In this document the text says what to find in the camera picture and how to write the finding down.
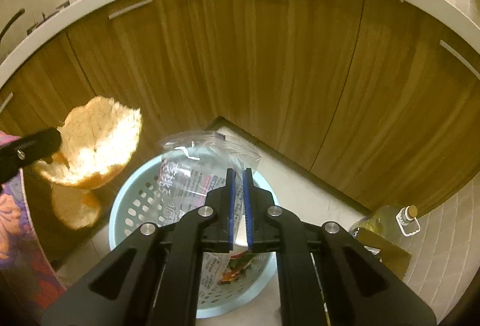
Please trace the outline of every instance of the plastic bag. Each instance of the plastic bag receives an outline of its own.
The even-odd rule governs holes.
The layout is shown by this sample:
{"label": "plastic bag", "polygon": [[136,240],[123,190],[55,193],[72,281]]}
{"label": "plastic bag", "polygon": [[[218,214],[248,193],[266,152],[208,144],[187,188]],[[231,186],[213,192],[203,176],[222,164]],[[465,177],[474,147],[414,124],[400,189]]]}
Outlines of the plastic bag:
{"label": "plastic bag", "polygon": [[[163,154],[155,191],[154,216],[158,225],[177,222],[188,211],[202,206],[207,193],[225,185],[228,168],[235,178],[234,241],[243,215],[242,173],[257,168],[260,155],[256,148],[240,139],[213,131],[189,131],[163,140]],[[199,302],[220,281],[230,260],[228,254],[205,253],[202,263]]]}

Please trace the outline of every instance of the white tile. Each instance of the white tile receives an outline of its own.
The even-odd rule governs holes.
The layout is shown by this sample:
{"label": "white tile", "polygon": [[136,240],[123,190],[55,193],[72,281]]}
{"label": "white tile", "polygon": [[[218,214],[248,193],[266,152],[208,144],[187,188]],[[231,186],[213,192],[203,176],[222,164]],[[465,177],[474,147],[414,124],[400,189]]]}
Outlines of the white tile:
{"label": "white tile", "polygon": [[60,268],[60,274],[71,283],[78,281],[100,261],[92,241],[78,247]]}
{"label": "white tile", "polygon": [[[421,218],[419,218],[418,222],[420,224],[420,232],[418,232],[417,234],[415,234],[411,237],[412,240],[411,240],[409,249],[422,246],[422,244],[425,240],[425,236],[427,234],[427,227],[428,227],[428,223],[430,222],[430,217],[432,216],[431,215],[432,212],[430,212],[430,213],[422,216]],[[441,218],[438,217],[438,228],[440,228],[440,219]]]}
{"label": "white tile", "polygon": [[470,285],[473,277],[475,276],[477,270],[478,268],[474,267],[470,269],[465,269],[463,271],[462,277],[460,278],[460,282],[457,286],[457,291],[455,292],[456,295],[458,294],[459,296],[462,296],[464,294],[465,290]]}
{"label": "white tile", "polygon": [[409,286],[422,285],[430,268],[431,260],[419,260],[415,265]]}
{"label": "white tile", "polygon": [[468,216],[471,216],[473,212],[473,197],[467,196],[458,201],[458,220],[463,220]]}
{"label": "white tile", "polygon": [[437,318],[437,322],[440,322],[443,319],[443,317],[445,316],[445,313],[448,309],[448,304],[449,304],[449,302],[443,302],[443,303],[432,303],[430,305],[431,309],[435,313],[435,316]]}
{"label": "white tile", "polygon": [[448,258],[447,268],[445,270],[446,276],[463,271],[468,249],[468,243],[463,243],[452,248],[450,257]]}
{"label": "white tile", "polygon": [[403,250],[408,251],[410,245],[412,244],[412,241],[413,241],[414,237],[415,237],[415,235],[409,236],[409,237],[405,237],[405,236],[402,235],[402,237],[400,238],[400,247]]}
{"label": "white tile", "polygon": [[460,299],[460,297],[457,296],[457,294],[454,294],[454,295],[453,295],[453,299],[452,299],[450,305],[448,306],[447,311],[445,311],[445,314],[443,314],[443,317],[447,316],[448,313],[449,313],[450,311],[452,311],[452,309],[453,309],[453,308],[455,307],[455,305],[458,303],[458,299]]}
{"label": "white tile", "polygon": [[419,284],[412,284],[412,283],[409,283],[407,284],[409,286],[409,288],[414,291],[414,293],[416,293],[417,295],[419,294],[420,290],[421,290],[421,287],[422,287],[422,284],[419,283]]}
{"label": "white tile", "polygon": [[472,237],[469,254],[466,257],[465,268],[478,268],[480,266],[480,235]]}
{"label": "white tile", "polygon": [[422,300],[427,303],[431,304],[434,300],[435,294],[437,293],[438,287],[440,286],[440,281],[433,279],[427,280],[424,282],[422,289],[418,293],[418,295],[422,298]]}
{"label": "white tile", "polygon": [[480,209],[473,214],[472,236],[480,235]]}
{"label": "white tile", "polygon": [[433,255],[435,254],[435,249],[437,246],[437,239],[431,241],[425,241],[422,244],[422,248],[420,250],[420,255],[418,257],[419,260],[431,260]]}
{"label": "white tile", "polygon": [[445,203],[440,204],[437,208],[430,212],[431,219],[442,219],[443,209],[445,207]]}
{"label": "white tile", "polygon": [[455,227],[455,219],[457,218],[457,209],[450,208],[444,210],[442,214],[442,222],[440,224],[440,232],[452,230]]}
{"label": "white tile", "polygon": [[473,197],[474,188],[474,180],[471,180],[462,189],[460,189],[460,191],[457,192],[458,201],[460,202],[465,198]]}
{"label": "white tile", "polygon": [[427,280],[438,280],[443,277],[447,267],[449,254],[442,253],[433,257],[430,268],[427,273]]}
{"label": "white tile", "polygon": [[435,246],[435,255],[450,252],[450,249],[452,248],[453,234],[453,230],[448,230],[440,233],[437,244]]}
{"label": "white tile", "polygon": [[455,273],[454,275],[443,277],[433,299],[433,303],[447,303],[448,307],[448,303],[450,303],[453,299],[453,295],[455,293],[455,290],[457,289],[460,277],[461,273]]}
{"label": "white tile", "polygon": [[443,203],[443,209],[449,210],[450,208],[456,208],[458,204],[458,193],[454,194],[450,199]]}
{"label": "white tile", "polygon": [[428,225],[426,227],[423,227],[423,229],[418,234],[421,234],[423,231],[425,233],[425,241],[435,240],[438,237],[438,233],[440,232],[441,223],[442,215],[434,213],[434,211],[432,211],[430,213]]}
{"label": "white tile", "polygon": [[471,181],[473,186],[473,198],[480,201],[480,172]]}
{"label": "white tile", "polygon": [[458,246],[461,243],[470,241],[471,233],[472,217],[468,216],[466,219],[457,222],[457,224],[455,225],[453,246]]}
{"label": "white tile", "polygon": [[95,236],[92,238],[92,243],[100,259],[105,257],[110,252],[109,225],[106,225],[99,232],[97,232],[97,234],[95,234]]}

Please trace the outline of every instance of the light blue laundry basket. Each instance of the light blue laundry basket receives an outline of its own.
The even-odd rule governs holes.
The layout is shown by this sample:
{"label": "light blue laundry basket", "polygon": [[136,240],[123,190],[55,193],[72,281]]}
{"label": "light blue laundry basket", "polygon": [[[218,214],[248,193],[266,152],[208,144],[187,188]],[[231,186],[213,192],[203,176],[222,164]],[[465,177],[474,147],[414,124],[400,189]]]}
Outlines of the light blue laundry basket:
{"label": "light blue laundry basket", "polygon": [[[109,244],[113,250],[139,225],[146,222],[145,213],[154,203],[155,187],[162,156],[159,155],[138,168],[123,184],[113,203],[110,213]],[[259,172],[253,181],[256,186],[270,191],[278,205],[268,182]],[[215,285],[197,308],[197,318],[210,318],[236,310],[255,298],[265,288],[277,271],[275,253],[258,254],[245,274],[226,285]]]}

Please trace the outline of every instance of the tiled floor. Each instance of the tiled floor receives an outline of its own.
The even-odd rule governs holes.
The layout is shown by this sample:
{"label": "tiled floor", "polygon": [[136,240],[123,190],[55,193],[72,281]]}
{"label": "tiled floor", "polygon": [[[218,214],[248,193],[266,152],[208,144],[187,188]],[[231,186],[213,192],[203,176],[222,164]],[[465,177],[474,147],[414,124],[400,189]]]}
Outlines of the tiled floor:
{"label": "tiled floor", "polygon": [[[218,130],[226,135],[236,135],[226,127]],[[260,150],[262,157],[258,171],[268,181],[281,206],[296,213],[301,220],[321,225],[327,220],[337,221],[345,229],[361,219],[363,215],[345,205],[328,192],[319,188],[300,174],[285,166],[270,154]],[[109,252],[108,227],[81,246],[58,271],[67,285],[93,267]],[[210,319],[198,320],[199,325],[264,324],[280,325],[280,296],[278,279],[275,276],[266,288],[247,305],[237,311]]]}

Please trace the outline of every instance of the wooden cabinet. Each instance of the wooden cabinet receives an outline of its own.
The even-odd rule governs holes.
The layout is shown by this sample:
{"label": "wooden cabinet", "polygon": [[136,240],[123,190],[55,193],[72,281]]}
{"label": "wooden cabinet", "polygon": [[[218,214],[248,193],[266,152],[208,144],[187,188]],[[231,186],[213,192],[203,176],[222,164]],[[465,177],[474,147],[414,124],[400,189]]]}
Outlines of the wooden cabinet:
{"label": "wooden cabinet", "polygon": [[0,129],[25,136],[62,125],[75,106],[94,97],[69,45],[60,33],[33,54],[0,91],[0,103],[13,98],[0,113]]}
{"label": "wooden cabinet", "polygon": [[480,168],[480,56],[407,3],[365,0],[344,91],[312,173],[368,208],[428,212]]}
{"label": "wooden cabinet", "polygon": [[345,83],[363,0],[188,0],[217,115],[310,169]]}
{"label": "wooden cabinet", "polygon": [[214,119],[186,0],[119,0],[72,24],[67,34],[95,93],[141,108],[137,167],[160,152],[163,137]]}

